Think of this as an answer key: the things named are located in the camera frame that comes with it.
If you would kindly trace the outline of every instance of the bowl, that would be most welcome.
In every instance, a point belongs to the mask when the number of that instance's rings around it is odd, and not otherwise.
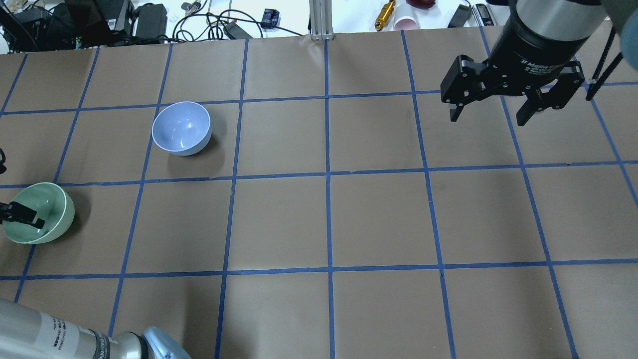
[[[42,182],[23,189],[13,198],[36,211],[45,221],[42,229],[18,222],[4,222],[7,238],[15,243],[40,244],[60,237],[73,222],[75,206],[71,197],[55,183]]]
[[[211,140],[211,116],[196,102],[173,103],[163,109],[151,130],[159,148],[178,156],[194,155]]]

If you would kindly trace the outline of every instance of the blue bowl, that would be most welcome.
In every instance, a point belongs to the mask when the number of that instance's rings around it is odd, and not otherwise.
[[[211,140],[211,116],[199,103],[173,103],[155,117],[151,134],[155,144],[169,153],[194,155]]]

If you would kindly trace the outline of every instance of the red object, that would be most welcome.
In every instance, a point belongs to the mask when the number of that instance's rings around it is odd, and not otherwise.
[[[429,9],[436,4],[436,0],[406,0],[406,2],[415,8],[423,10]]]

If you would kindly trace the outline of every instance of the green bowl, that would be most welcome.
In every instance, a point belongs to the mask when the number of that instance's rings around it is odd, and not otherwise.
[[[45,221],[44,228],[27,224],[5,222],[4,232],[15,243],[40,244],[60,237],[73,222],[75,207],[71,197],[55,183],[42,182],[23,189],[13,199],[38,212]]]

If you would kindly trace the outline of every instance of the bowl rim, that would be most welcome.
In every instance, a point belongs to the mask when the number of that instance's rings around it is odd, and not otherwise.
[[[6,230],[4,230],[4,233],[6,234],[7,238],[9,238],[11,241],[15,242],[15,243],[19,243],[19,244],[33,244],[34,242],[39,242],[42,241],[44,238],[46,238],[47,236],[49,236],[51,233],[53,233],[54,229],[57,228],[57,226],[60,225],[60,223],[62,222],[62,218],[64,218],[64,215],[66,214],[66,211],[68,210],[68,195],[66,194],[66,192],[62,189],[62,187],[60,187],[59,185],[56,185],[55,183],[51,183],[51,182],[39,182],[39,183],[35,183],[31,186],[28,186],[27,188],[21,190],[17,195],[15,195],[15,197],[12,199],[12,201],[15,201],[15,199],[22,194],[23,192],[25,192],[26,190],[28,190],[31,187],[36,187],[36,186],[42,186],[42,185],[52,185],[55,189],[60,190],[60,192],[62,192],[62,194],[64,195],[64,209],[62,210],[62,215],[60,216],[60,219],[57,220],[57,223],[51,228],[51,230],[48,233],[45,233],[42,237],[39,237],[35,240],[32,241],[17,241],[14,240],[13,238],[11,238],[11,236],[9,236],[9,234],[6,232]]]
[[[193,145],[193,146],[191,146],[191,147],[189,147],[189,148],[182,148],[182,149],[180,149],[180,150],[167,149],[167,148],[165,148],[164,146],[160,145],[160,144],[157,142],[157,140],[155,139],[155,124],[157,123],[158,118],[160,118],[161,114],[162,114],[164,111],[168,110],[169,108],[171,108],[171,107],[173,107],[173,106],[181,105],[181,104],[184,104],[184,103],[193,103],[193,104],[195,104],[195,105],[199,106],[202,110],[204,110],[204,112],[206,112],[206,117],[208,118],[208,124],[207,124],[207,125],[208,125],[208,127],[206,128],[206,131],[204,132],[204,135],[202,136],[202,138],[200,138],[199,140],[197,140],[197,144],[198,144],[198,143],[200,143],[203,139],[205,139],[205,138],[206,138],[206,136],[207,136],[207,134],[208,134],[208,132],[211,130],[211,126],[212,126],[212,124],[211,124],[211,114],[209,114],[209,113],[208,113],[208,110],[207,110],[204,106],[202,106],[202,104],[201,104],[201,103],[194,102],[194,101],[180,101],[180,102],[175,102],[175,103],[173,103],[172,105],[168,105],[168,106],[166,106],[166,107],[165,107],[162,111],[160,111],[160,112],[158,113],[158,115],[157,115],[157,116],[155,116],[155,118],[153,119],[153,124],[151,125],[151,137],[153,138],[153,142],[155,142],[155,144],[157,145],[157,147],[159,147],[159,148],[163,149],[164,151],[171,152],[171,153],[179,153],[179,152],[182,152],[182,151],[187,151],[187,150],[189,150],[189,149],[191,149],[191,148],[193,148],[193,147],[195,147],[195,146],[196,146],[196,145]]]

